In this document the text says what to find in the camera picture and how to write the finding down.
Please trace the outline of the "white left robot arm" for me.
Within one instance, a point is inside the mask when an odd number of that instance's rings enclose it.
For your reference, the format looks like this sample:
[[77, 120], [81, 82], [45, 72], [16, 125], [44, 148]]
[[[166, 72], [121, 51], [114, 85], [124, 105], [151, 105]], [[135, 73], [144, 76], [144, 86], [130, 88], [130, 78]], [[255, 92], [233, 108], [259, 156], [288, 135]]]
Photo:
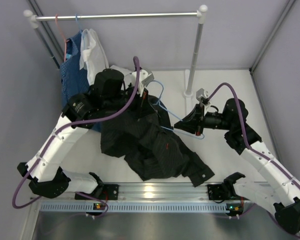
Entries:
[[33, 194], [49, 199], [81, 192], [91, 199], [103, 195], [103, 182], [93, 172], [64, 170], [62, 162], [73, 146], [96, 124], [127, 109], [133, 87], [126, 88], [124, 74], [107, 68], [96, 74], [93, 85], [72, 95], [65, 103], [54, 130], [37, 154], [17, 170], [29, 180]]

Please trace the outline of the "light blue wire hanger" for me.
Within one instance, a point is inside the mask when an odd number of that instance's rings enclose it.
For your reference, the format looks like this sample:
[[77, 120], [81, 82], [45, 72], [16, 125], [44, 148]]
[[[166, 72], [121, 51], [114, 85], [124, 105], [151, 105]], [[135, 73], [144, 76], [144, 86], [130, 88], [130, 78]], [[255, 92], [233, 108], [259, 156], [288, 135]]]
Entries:
[[[154, 103], [155, 106], [159, 106], [161, 109], [163, 109], [164, 111], [166, 111], [168, 114], [171, 114], [173, 117], [175, 117], [177, 120], [181, 120], [180, 117], [178, 117], [176, 114], [174, 114], [173, 112], [171, 112], [170, 110], [168, 110], [162, 103], [162, 96], [163, 96], [163, 93], [164, 93], [164, 90], [165, 90], [165, 86], [158, 80], [153, 80], [151, 81], [151, 83], [158, 83], [160, 86], [161, 86], [161, 92], [159, 94], [159, 97], [158, 97], [158, 100], [156, 103]], [[195, 136], [193, 134], [190, 134], [190, 133], [187, 133], [183, 130], [177, 130], [175, 129], [174, 127], [164, 127], [162, 126], [163, 129], [165, 130], [168, 130], [168, 131], [171, 131], [171, 132], [174, 132], [174, 133], [179, 133], [179, 134], [182, 134], [182, 135], [185, 135], [185, 136], [188, 136], [188, 137], [191, 137], [191, 138], [194, 138], [194, 139], [197, 139], [197, 140], [203, 140], [205, 138], [205, 135], [201, 135], [201, 136]]]

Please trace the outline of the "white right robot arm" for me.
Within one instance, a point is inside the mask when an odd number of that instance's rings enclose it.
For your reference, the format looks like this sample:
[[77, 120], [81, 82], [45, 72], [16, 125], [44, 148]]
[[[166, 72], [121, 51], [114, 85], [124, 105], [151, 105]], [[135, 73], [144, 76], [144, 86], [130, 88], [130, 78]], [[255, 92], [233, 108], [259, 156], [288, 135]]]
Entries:
[[243, 173], [233, 173], [222, 183], [222, 192], [229, 198], [249, 199], [270, 213], [287, 233], [300, 232], [300, 181], [270, 153], [262, 138], [247, 123], [248, 110], [240, 99], [230, 98], [223, 111], [206, 110], [207, 100], [195, 105], [176, 129], [200, 136], [204, 129], [225, 130], [226, 143], [249, 162], [267, 181], [263, 187], [249, 181]]

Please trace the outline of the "black pinstriped shirt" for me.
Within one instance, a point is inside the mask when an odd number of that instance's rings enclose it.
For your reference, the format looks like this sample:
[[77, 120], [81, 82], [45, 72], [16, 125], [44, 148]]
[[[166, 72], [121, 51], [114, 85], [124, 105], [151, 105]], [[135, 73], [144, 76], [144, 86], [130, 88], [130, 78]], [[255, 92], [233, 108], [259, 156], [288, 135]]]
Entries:
[[123, 157], [143, 180], [188, 177], [197, 187], [215, 174], [197, 153], [191, 151], [172, 132], [168, 113], [155, 105], [158, 98], [146, 97], [144, 103], [154, 112], [139, 118], [136, 96], [119, 116], [101, 123], [100, 149], [105, 155]]

